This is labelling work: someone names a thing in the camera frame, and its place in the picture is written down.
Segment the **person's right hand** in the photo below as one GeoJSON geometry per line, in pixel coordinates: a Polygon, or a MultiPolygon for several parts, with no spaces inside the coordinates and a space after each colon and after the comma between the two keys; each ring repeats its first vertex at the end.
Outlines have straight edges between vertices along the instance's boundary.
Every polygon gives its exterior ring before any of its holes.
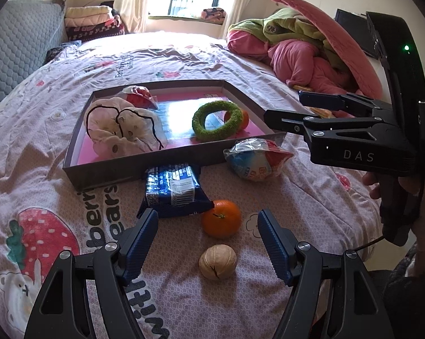
{"type": "MultiPolygon", "coordinates": [[[[419,194],[421,191],[421,182],[414,178],[398,178],[399,184],[413,195],[419,194]]],[[[370,191],[370,197],[372,199],[379,199],[381,197],[381,188],[379,180],[371,172],[367,172],[363,176],[363,184],[365,186],[376,185],[370,191]]],[[[420,276],[425,274],[425,182],[424,182],[424,193],[421,201],[420,217],[414,223],[412,232],[416,236],[416,253],[415,258],[412,259],[408,266],[406,276],[420,276]]]]}

